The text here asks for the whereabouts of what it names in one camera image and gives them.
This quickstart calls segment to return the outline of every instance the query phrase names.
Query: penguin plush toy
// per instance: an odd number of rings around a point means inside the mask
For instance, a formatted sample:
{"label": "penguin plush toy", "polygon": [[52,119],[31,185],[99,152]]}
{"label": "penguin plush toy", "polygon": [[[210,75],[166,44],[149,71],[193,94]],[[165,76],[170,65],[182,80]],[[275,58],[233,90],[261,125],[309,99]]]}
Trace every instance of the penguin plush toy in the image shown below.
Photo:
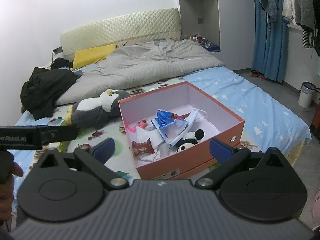
{"label": "penguin plush toy", "polygon": [[129,96],[127,91],[108,89],[98,98],[87,98],[69,106],[64,121],[78,128],[101,129],[108,123],[110,117],[121,115],[118,102]]}
{"label": "penguin plush toy", "polygon": [[177,152],[181,152],[196,145],[203,137],[204,131],[202,129],[198,129],[195,132],[188,132],[176,143]]}

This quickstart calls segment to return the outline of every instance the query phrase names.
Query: finger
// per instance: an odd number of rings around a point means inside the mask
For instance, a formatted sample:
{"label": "finger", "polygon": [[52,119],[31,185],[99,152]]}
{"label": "finger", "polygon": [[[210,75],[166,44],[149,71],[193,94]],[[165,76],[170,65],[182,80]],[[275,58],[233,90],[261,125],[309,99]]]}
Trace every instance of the finger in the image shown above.
{"label": "finger", "polygon": [[11,212],[12,210],[10,209],[8,212],[6,213],[0,213],[0,220],[2,221],[9,221],[11,219]]}
{"label": "finger", "polygon": [[7,212],[11,213],[11,205],[13,202],[13,195],[9,198],[0,201],[0,213],[5,214]]}
{"label": "finger", "polygon": [[0,184],[0,200],[7,199],[12,195],[14,179],[13,175],[10,174],[4,184]]}
{"label": "finger", "polygon": [[13,175],[17,175],[18,177],[22,177],[23,176],[22,168],[15,162],[13,162],[13,165],[11,167],[11,173]]}

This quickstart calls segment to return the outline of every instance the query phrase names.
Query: black clothing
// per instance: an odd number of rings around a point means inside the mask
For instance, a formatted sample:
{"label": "black clothing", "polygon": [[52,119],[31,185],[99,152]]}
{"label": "black clothing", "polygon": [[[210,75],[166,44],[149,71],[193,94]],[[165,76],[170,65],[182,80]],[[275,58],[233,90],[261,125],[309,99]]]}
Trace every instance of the black clothing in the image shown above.
{"label": "black clothing", "polygon": [[72,68],[72,65],[73,61],[69,62],[62,57],[58,57],[51,63],[51,69],[58,69],[61,67]]}
{"label": "black clothing", "polygon": [[35,68],[21,89],[22,106],[35,120],[51,117],[55,102],[79,78],[68,69]]}

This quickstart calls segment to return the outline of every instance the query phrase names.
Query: orange box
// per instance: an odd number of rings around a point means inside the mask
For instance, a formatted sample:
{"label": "orange box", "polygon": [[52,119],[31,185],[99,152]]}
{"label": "orange box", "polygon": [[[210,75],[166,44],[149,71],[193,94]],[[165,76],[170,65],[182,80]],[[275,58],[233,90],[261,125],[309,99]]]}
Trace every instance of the orange box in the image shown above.
{"label": "orange box", "polygon": [[[216,163],[209,151],[211,138],[216,137],[230,146],[236,146],[244,127],[244,119],[186,81],[122,99],[119,105],[132,158],[142,179],[182,179],[204,170]],[[141,164],[134,157],[131,147],[134,133],[128,130],[128,125],[135,126],[145,117],[154,118],[158,109],[183,115],[193,108],[206,111],[208,115],[206,119],[196,120],[190,129],[204,131],[200,143],[153,162]]]}

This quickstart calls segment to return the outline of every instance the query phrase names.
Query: white trash bin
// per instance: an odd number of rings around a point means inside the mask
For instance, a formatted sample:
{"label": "white trash bin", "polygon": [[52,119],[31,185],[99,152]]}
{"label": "white trash bin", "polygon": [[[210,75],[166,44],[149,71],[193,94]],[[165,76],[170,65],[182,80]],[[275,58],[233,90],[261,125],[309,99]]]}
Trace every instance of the white trash bin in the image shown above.
{"label": "white trash bin", "polygon": [[310,82],[303,82],[300,88],[298,104],[303,108],[309,108],[311,105],[312,95],[316,91],[316,86]]}

